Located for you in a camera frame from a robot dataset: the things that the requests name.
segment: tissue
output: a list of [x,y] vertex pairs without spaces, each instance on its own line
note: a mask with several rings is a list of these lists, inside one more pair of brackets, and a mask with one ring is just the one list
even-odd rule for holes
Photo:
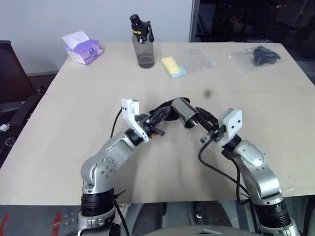
[[97,40],[90,39],[83,31],[61,37],[68,45],[65,51],[70,58],[80,64],[90,64],[104,51]]

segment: gray water bottle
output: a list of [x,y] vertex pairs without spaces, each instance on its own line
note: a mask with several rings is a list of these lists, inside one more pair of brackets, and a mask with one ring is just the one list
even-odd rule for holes
[[141,21],[137,14],[130,16],[132,28],[132,42],[136,52],[138,64],[142,68],[154,65],[153,33],[150,21]]

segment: plastic bag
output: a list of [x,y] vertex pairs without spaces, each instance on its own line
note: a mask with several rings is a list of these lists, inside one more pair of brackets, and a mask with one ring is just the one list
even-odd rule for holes
[[172,57],[162,58],[161,61],[172,77],[190,74],[215,65],[198,48],[189,49]]
[[258,46],[248,48],[240,52],[234,52],[228,55],[233,58],[237,64],[247,72],[255,72],[260,67],[266,67],[279,62],[281,57],[274,51]]

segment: beige tabletop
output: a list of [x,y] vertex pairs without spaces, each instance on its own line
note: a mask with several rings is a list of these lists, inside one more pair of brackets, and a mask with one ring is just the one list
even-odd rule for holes
[[[155,43],[156,64],[137,65],[131,43],[103,43],[90,65],[67,59],[0,170],[0,204],[79,205],[82,163],[109,139],[121,98],[137,98],[147,113],[187,96],[215,116],[243,110],[239,135],[260,146],[285,196],[315,193],[315,88],[281,44],[266,46],[282,61],[247,73],[227,54],[254,43]],[[198,48],[215,66],[171,78],[160,58]],[[122,118],[116,132],[128,128]],[[141,144],[118,172],[121,202],[234,199],[235,184],[197,159],[202,127],[164,122],[164,137]],[[232,176],[235,167],[211,145],[204,159]]]

